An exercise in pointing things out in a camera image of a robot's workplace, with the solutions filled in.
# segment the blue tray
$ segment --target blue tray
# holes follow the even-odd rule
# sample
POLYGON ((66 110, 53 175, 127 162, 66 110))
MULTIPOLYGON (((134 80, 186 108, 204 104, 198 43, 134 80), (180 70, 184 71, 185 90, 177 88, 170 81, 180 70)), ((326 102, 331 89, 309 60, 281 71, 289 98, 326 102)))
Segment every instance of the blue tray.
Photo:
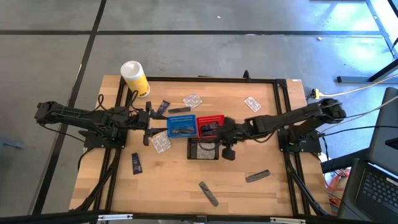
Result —
POLYGON ((197 134, 198 131, 197 131, 197 122, 195 119, 195 115, 173 116, 167 118, 167 136, 169 138, 194 137, 197 134), (184 129, 193 130, 193 133, 190 134, 173 133, 173 130, 176 129, 181 129, 182 132, 184 131, 184 129))

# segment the concrete floor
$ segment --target concrete floor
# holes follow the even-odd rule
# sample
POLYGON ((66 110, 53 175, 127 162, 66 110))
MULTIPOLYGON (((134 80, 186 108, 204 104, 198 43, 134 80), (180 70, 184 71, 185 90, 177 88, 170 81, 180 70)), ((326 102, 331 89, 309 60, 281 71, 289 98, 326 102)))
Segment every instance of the concrete floor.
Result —
MULTIPOLYGON (((3 0, 0 29, 90 30, 99 4, 100 0, 3 0)), ((112 0, 99 29, 377 30, 377 25, 364 2, 112 0)), ((35 106, 48 100, 67 103, 87 40, 85 35, 0 35, 0 136, 26 145, 21 150, 1 148, 1 217, 29 213, 55 136, 35 124, 35 106)), ((140 61, 148 76, 241 77, 249 70, 255 78, 302 79, 307 92, 319 88, 337 93, 362 86, 337 84, 337 76, 370 76, 390 63, 392 55, 381 36, 322 41, 314 36, 97 36, 75 106, 92 109, 102 76, 119 75, 128 60, 140 61)), ((387 86, 338 99, 348 115, 362 113, 380 105, 387 86)), ((373 125, 376 118, 377 112, 336 130, 373 125)), ((76 131, 68 129, 71 134, 76 131)), ((326 137, 330 156, 368 147, 372 132, 326 137)), ((66 137, 45 213, 68 209, 81 149, 80 142, 66 137)))

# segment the wooden tabletop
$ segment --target wooden tabletop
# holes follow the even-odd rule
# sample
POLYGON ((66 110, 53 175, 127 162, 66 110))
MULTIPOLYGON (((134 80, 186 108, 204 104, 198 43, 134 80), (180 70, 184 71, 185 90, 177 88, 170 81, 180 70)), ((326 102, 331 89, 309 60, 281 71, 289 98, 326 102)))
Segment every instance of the wooden tabletop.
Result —
MULTIPOLYGON (((100 93, 104 105, 113 107, 120 76, 106 75, 100 93)), ((265 83, 202 83, 202 82, 149 82, 150 95, 137 99, 134 106, 145 107, 151 101, 155 110, 162 100, 169 108, 185 106, 183 98, 196 93, 203 103, 188 113, 196 116, 223 114, 242 123, 244 118, 261 114, 276 115, 275 96, 271 84, 265 83), (247 97, 260 103, 254 113, 245 104, 247 97)), ((287 80, 292 110, 306 105, 300 80, 287 80)), ((152 128, 166 127, 165 121, 151 121, 152 128)), ((236 159, 227 161, 220 155, 217 161, 187 159, 187 139, 171 139, 172 147, 158 154, 153 145, 142 144, 143 131, 129 131, 126 147, 122 150, 111 211, 129 213, 173 213, 212 215, 292 215, 289 188, 283 155, 277 136, 265 143, 240 142, 234 146, 236 159), (137 152, 143 173, 132 174, 131 154, 137 152), (271 176, 246 183, 245 177, 269 169, 271 176), (212 206, 198 184, 205 181, 219 201, 212 206)), ((98 181, 104 149, 94 149, 82 160, 70 208, 76 208, 93 190, 98 181)), ((315 199, 328 212, 330 205, 317 158, 301 153, 305 183, 315 199)), ((101 199, 103 208, 108 186, 101 199)), ((299 210, 301 196, 296 186, 299 210)))

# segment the laptop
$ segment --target laptop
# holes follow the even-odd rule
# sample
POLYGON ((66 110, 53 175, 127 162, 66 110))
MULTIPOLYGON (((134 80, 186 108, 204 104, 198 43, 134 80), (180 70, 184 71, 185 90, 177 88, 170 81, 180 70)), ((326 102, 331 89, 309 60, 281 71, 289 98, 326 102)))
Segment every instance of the laptop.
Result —
MULTIPOLYGON (((398 90, 389 87, 386 89, 383 102, 397 95, 398 90)), ((398 126, 398 99, 380 109, 376 125, 398 126)), ((375 128, 368 149, 368 160, 357 160, 355 163, 356 177, 353 179, 357 179, 357 183, 353 199, 354 206, 367 216, 362 217, 363 220, 398 223, 397 138, 398 129, 375 128)))

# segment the yellow bottle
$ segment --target yellow bottle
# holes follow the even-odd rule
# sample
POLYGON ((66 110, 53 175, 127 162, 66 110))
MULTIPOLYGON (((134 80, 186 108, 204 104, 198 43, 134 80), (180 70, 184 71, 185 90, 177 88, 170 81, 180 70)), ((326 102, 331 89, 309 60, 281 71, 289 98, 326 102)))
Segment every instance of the yellow bottle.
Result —
POLYGON ((120 73, 131 91, 138 90, 138 97, 149 95, 150 86, 139 62, 129 61, 122 65, 120 73))

